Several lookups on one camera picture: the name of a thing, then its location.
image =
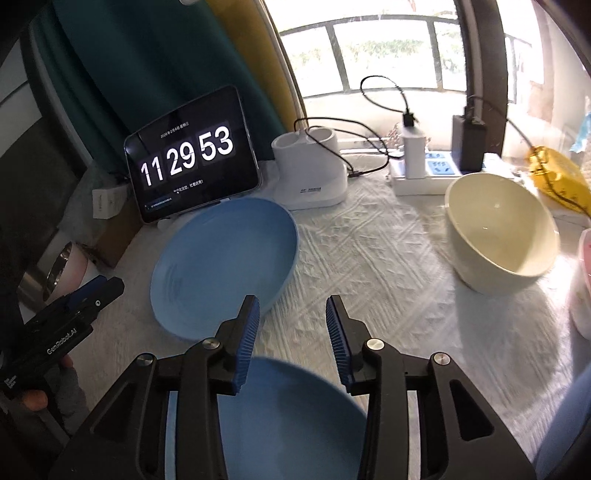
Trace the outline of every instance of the clock digit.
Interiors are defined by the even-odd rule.
[[[156,168],[156,171],[158,172],[158,178],[160,179],[160,181],[163,181],[164,179],[162,178],[162,171],[160,170],[160,161],[158,160],[158,157],[154,157],[152,166]]]
[[[150,174],[148,172],[148,164],[146,162],[144,162],[144,164],[142,165],[142,173],[146,174],[146,181],[148,182],[148,187],[152,186],[152,181],[150,180]]]
[[[223,144],[226,144],[227,147],[226,148],[219,147],[217,149],[217,151],[220,152],[222,155],[228,155],[229,153],[232,152],[232,150],[234,148],[234,144],[232,143],[232,140],[230,140],[230,130],[228,130],[227,127],[224,127],[222,125],[221,127],[218,127],[216,130],[216,138],[219,138],[220,134],[223,134],[223,137],[220,138],[220,142]]]
[[[168,160],[170,160],[171,155],[174,156],[173,166],[170,169],[170,176],[172,177],[173,175],[176,175],[177,173],[181,173],[183,171],[183,168],[182,167],[177,167],[178,152],[177,152],[176,148],[171,148],[168,151],[168,153],[166,154],[166,158]]]
[[[204,160],[210,161],[216,156],[216,147],[211,142],[204,142],[206,138],[210,138],[212,136],[211,132],[207,132],[206,134],[199,135],[199,145],[201,146],[201,156]],[[205,153],[207,149],[210,149],[211,153]]]
[[[188,160],[189,158],[191,159],[191,161],[188,163],[183,162],[185,168],[191,168],[193,165],[195,165],[195,150],[189,142],[183,142],[178,151],[180,152],[183,160]]]

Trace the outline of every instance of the charging cable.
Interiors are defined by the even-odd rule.
[[[525,134],[521,131],[521,129],[517,125],[515,125],[515,123],[512,120],[510,120],[509,118],[507,118],[505,116],[505,114],[501,111],[500,108],[498,108],[492,102],[486,100],[485,98],[483,98],[483,97],[481,97],[479,95],[470,95],[466,99],[466,110],[465,110],[465,117],[466,117],[466,119],[467,120],[470,120],[474,116],[474,102],[472,101],[473,99],[481,100],[483,103],[485,103],[486,105],[488,105],[491,110],[493,110],[496,113],[498,113],[501,117],[503,117],[505,119],[505,121],[507,123],[509,123],[513,128],[515,128],[515,130],[517,131],[517,133],[519,133],[519,135],[521,136],[521,138],[523,138],[523,140],[525,140],[525,143],[527,143],[528,147],[531,149],[531,151],[537,157],[538,164],[540,165],[540,168],[542,169],[542,172],[544,173],[544,179],[546,180],[546,184],[548,185],[548,188],[550,189],[550,191],[554,195],[556,195],[560,200],[562,200],[562,201],[564,201],[564,202],[572,205],[576,209],[578,209],[581,212],[583,212],[583,214],[585,214],[589,219],[591,219],[591,215],[589,215],[589,213],[587,212],[587,210],[585,210],[583,207],[581,207],[574,200],[571,200],[571,199],[565,197],[564,195],[561,195],[560,193],[558,193],[556,191],[556,189],[554,188],[554,185],[552,185],[552,182],[550,180],[550,176],[548,175],[548,170],[544,166],[545,161],[543,161],[540,158],[540,149],[534,147],[534,144],[531,142],[531,140],[525,136]]]
[[[375,131],[373,131],[370,127],[368,127],[367,125],[365,125],[364,123],[358,122],[357,120],[349,120],[346,118],[338,118],[338,117],[333,117],[333,116],[305,116],[305,117],[301,117],[301,118],[296,118],[294,120],[294,130],[297,130],[297,124],[298,122],[303,122],[303,121],[309,121],[309,120],[331,120],[331,121],[336,121],[336,122],[346,122],[346,123],[350,123],[350,124],[356,124],[359,125],[363,128],[365,128],[366,130],[368,130],[373,136],[377,137],[378,140],[381,142],[382,144],[382,148],[379,148],[377,145],[375,145],[368,137],[366,137],[365,135],[361,135],[355,132],[351,132],[349,130],[342,130],[340,128],[333,128],[332,130],[335,130],[337,132],[343,132],[346,134],[350,134],[350,135],[355,135],[357,137],[361,137],[364,138],[367,142],[369,142],[369,144],[375,148],[377,151],[382,152],[383,149],[383,153],[384,155],[386,155],[386,162],[381,165],[378,168],[372,168],[371,170],[355,170],[353,168],[353,165],[351,165],[351,162],[348,161],[346,158],[343,157],[343,155],[341,155],[338,152],[332,151],[329,147],[327,147],[326,145],[324,145],[322,142],[320,142],[319,140],[316,140],[314,135],[310,134],[310,130],[313,128],[318,128],[319,125],[313,125],[312,127],[307,127],[305,129],[306,135],[308,135],[308,137],[310,137],[315,143],[317,143],[319,146],[321,146],[322,148],[324,148],[325,150],[328,150],[330,153],[332,153],[333,155],[339,157],[343,162],[345,162],[345,164],[347,165],[347,170],[348,170],[348,177],[349,178],[355,178],[355,177],[360,177],[361,175],[366,175],[368,173],[373,173],[374,171],[379,171],[379,170],[383,170],[384,168],[386,168],[388,166],[388,162],[390,160],[390,158],[394,158],[397,160],[396,157],[390,155],[390,153],[388,153],[388,146],[386,145],[386,143],[384,142],[384,139],[382,139],[382,137],[380,137]]]
[[[400,92],[400,94],[402,95],[402,98],[404,100],[404,105],[406,106],[406,111],[403,110],[397,110],[395,108],[390,108],[388,106],[385,105],[381,105],[378,102],[375,102],[373,99],[369,98],[367,93],[364,91],[363,89],[363,84],[370,78],[383,78],[386,79],[390,82],[392,82],[394,84],[394,86],[398,89],[398,91]],[[398,86],[398,84],[391,80],[388,77],[385,77],[383,75],[369,75],[367,77],[364,77],[361,80],[361,84],[359,85],[359,90],[361,91],[361,95],[363,95],[363,97],[369,102],[372,103],[373,105],[376,105],[380,108],[383,108],[385,110],[388,110],[390,112],[397,112],[397,113],[401,113],[402,114],[402,121],[404,123],[405,127],[414,127],[414,124],[416,122],[416,119],[414,117],[414,114],[411,113],[409,107],[408,107],[408,101],[406,98],[406,95],[404,95],[404,91]],[[308,137],[310,137],[316,144],[318,144],[319,146],[321,146],[322,148],[324,148],[325,150],[328,150],[329,152],[331,152],[333,155],[339,157],[346,165],[347,165],[347,171],[348,171],[348,177],[349,178],[355,178],[355,177],[360,177],[361,175],[366,175],[368,173],[373,173],[375,171],[379,171],[379,170],[383,170],[388,166],[388,163],[390,161],[390,158],[394,159],[394,160],[399,160],[398,157],[394,157],[393,155],[390,155],[390,153],[388,152],[388,146],[386,145],[386,143],[384,142],[384,139],[381,137],[381,135],[379,135],[377,132],[375,132],[374,130],[372,130],[370,127],[368,127],[367,125],[365,125],[362,122],[358,122],[357,120],[350,120],[350,119],[346,119],[346,118],[338,118],[338,117],[332,117],[332,116],[305,116],[305,117],[300,117],[300,118],[296,118],[294,121],[294,130],[297,131],[297,124],[299,122],[307,122],[309,120],[331,120],[331,121],[336,121],[336,122],[345,122],[345,123],[350,123],[350,124],[355,124],[355,125],[359,125],[360,127],[365,128],[367,131],[369,131],[375,138],[377,138],[379,140],[379,142],[382,144],[381,148],[377,145],[374,144],[374,142],[372,140],[370,140],[368,137],[366,137],[365,135],[361,135],[358,134],[356,132],[352,132],[349,130],[343,130],[340,128],[333,128],[332,130],[335,130],[336,132],[342,132],[342,133],[346,133],[349,135],[355,135],[356,137],[361,137],[363,139],[365,139],[374,149],[376,149],[378,152],[383,153],[386,156],[386,162],[384,162],[383,165],[377,167],[377,168],[372,168],[370,170],[355,170],[353,168],[353,165],[351,164],[350,161],[348,161],[346,158],[344,158],[340,153],[338,152],[334,152],[332,151],[329,147],[327,147],[326,145],[324,145],[322,142],[320,142],[319,140],[316,140],[314,135],[310,134],[310,130],[312,130],[313,128],[320,128],[320,125],[313,125],[312,127],[307,127],[306,129],[304,129],[306,135]]]
[[[404,105],[406,106],[406,111],[402,111],[402,110],[398,110],[395,108],[391,108],[389,106],[382,105],[381,103],[378,103],[375,100],[369,98],[368,94],[365,93],[365,91],[363,89],[363,84],[367,80],[373,79],[373,78],[386,79],[387,81],[391,82],[398,89],[398,91],[400,92],[400,95],[402,95],[402,99],[404,100]],[[408,101],[407,101],[406,95],[404,94],[404,91],[399,87],[399,85],[395,81],[393,81],[391,78],[386,77],[384,75],[367,75],[367,77],[364,77],[361,80],[361,84],[359,85],[359,90],[361,91],[361,95],[363,95],[363,97],[369,103],[372,103],[375,106],[378,106],[378,107],[383,108],[384,110],[388,110],[390,112],[401,113],[402,114],[402,124],[405,127],[414,127],[414,124],[415,124],[415,122],[417,122],[417,119],[415,119],[414,114],[411,113],[410,108],[408,107]]]

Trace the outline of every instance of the black cable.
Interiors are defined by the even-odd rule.
[[[538,164],[540,165],[543,173],[544,173],[544,178],[546,180],[546,184],[548,185],[548,188],[550,189],[550,191],[556,195],[560,200],[578,208],[579,210],[581,210],[581,212],[583,212],[589,219],[591,219],[591,215],[587,212],[587,210],[585,210],[583,207],[581,207],[577,202],[561,195],[560,193],[558,193],[556,191],[556,189],[554,188],[554,186],[552,185],[552,182],[550,181],[550,177],[548,175],[548,170],[546,170],[546,167],[544,166],[544,161],[540,158],[539,156],[539,148],[535,148],[534,144],[531,142],[531,140],[529,138],[527,138],[525,136],[525,134],[520,130],[520,128],[515,125],[513,123],[512,120],[510,120],[509,118],[506,117],[506,115],[501,111],[500,108],[498,108],[496,105],[493,105],[490,101],[486,100],[485,98],[479,96],[479,95],[470,95],[467,99],[466,99],[466,112],[467,112],[467,116],[469,115],[470,117],[473,115],[473,111],[474,111],[474,105],[473,102],[470,102],[470,100],[472,100],[473,98],[476,98],[478,100],[481,100],[483,103],[487,104],[493,111],[495,111],[496,113],[498,113],[501,117],[503,117],[505,119],[505,121],[507,121],[513,128],[515,128],[515,130],[517,131],[517,133],[519,133],[519,135],[521,136],[521,138],[523,138],[523,140],[525,140],[525,143],[527,143],[527,145],[529,146],[529,148],[531,149],[531,151],[534,153],[534,155],[537,157],[538,159]]]
[[[402,110],[396,110],[395,108],[390,108],[389,106],[385,106],[385,105],[381,105],[380,103],[372,100],[371,98],[368,97],[367,93],[365,93],[363,91],[363,84],[365,83],[366,80],[371,79],[371,78],[381,78],[381,79],[386,79],[387,81],[391,82],[394,84],[394,86],[398,89],[398,91],[400,92],[400,95],[402,95],[402,98],[404,99],[404,104],[406,105],[406,112],[403,112]],[[359,90],[361,91],[361,95],[363,95],[363,97],[369,102],[369,103],[373,103],[375,106],[378,106],[380,108],[383,108],[385,110],[390,110],[391,112],[398,112],[398,113],[410,113],[410,109],[408,108],[408,101],[406,98],[406,95],[404,95],[404,92],[402,91],[402,89],[398,86],[398,84],[393,81],[392,79],[384,76],[384,75],[368,75],[367,77],[364,77],[361,80],[361,84],[359,85]]]
[[[377,167],[377,168],[372,168],[371,170],[355,171],[355,169],[353,168],[353,165],[351,165],[351,163],[347,159],[345,159],[341,154],[339,154],[338,152],[332,151],[326,145],[322,144],[319,140],[316,140],[312,135],[310,135],[310,129],[316,128],[316,126],[315,127],[307,127],[305,129],[306,135],[308,135],[308,137],[310,137],[315,143],[317,143],[319,146],[321,146],[325,150],[328,150],[333,155],[339,157],[343,162],[345,162],[347,164],[347,166],[348,166],[347,170],[349,170],[349,174],[348,174],[349,178],[360,177],[361,175],[366,175],[368,173],[373,173],[375,171],[383,170],[388,166],[388,162],[389,162],[390,158],[395,158],[396,160],[398,160],[398,158],[393,157],[388,153],[388,146],[386,145],[386,143],[384,142],[382,137],[380,135],[378,135],[375,131],[373,131],[370,127],[365,125],[364,123],[358,122],[357,120],[348,120],[346,118],[338,118],[338,117],[332,117],[332,116],[307,116],[307,117],[296,118],[294,120],[294,130],[295,131],[298,130],[297,129],[298,122],[303,122],[303,121],[308,121],[308,120],[332,120],[332,121],[336,121],[336,122],[347,122],[350,124],[360,125],[361,127],[365,128],[369,132],[371,132],[371,134],[373,136],[377,137],[379,139],[379,141],[382,143],[382,147],[384,148],[384,155],[386,155],[386,162],[382,166]],[[348,133],[351,135],[356,135],[358,137],[364,138],[365,140],[367,140],[367,142],[369,142],[371,144],[371,146],[373,146],[376,150],[380,151],[380,149],[378,147],[376,147],[373,144],[373,142],[368,137],[366,137],[364,135],[350,132],[348,130],[337,129],[337,128],[333,128],[332,130],[335,130],[337,132],[344,132],[344,133]]]

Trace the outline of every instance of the cream bowl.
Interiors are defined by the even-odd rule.
[[[528,287],[560,252],[552,215],[512,180],[465,175],[448,187],[445,207],[453,266],[480,293],[507,295]]]

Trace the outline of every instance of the white tablecloth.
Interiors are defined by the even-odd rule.
[[[532,458],[573,375],[591,359],[567,306],[582,228],[557,222],[562,253],[552,271],[519,294],[491,298],[462,284],[446,260],[442,205],[442,197],[397,199],[378,172],[350,180],[340,205],[294,212],[299,260],[263,319],[255,354],[338,384],[324,304],[340,294],[353,318],[402,353],[449,353]],[[164,232],[143,227],[115,269],[125,294],[72,355],[91,407],[139,353],[169,356],[191,345],[159,326],[149,297],[160,252],[189,217]],[[411,461],[418,461],[414,412],[411,418]]]

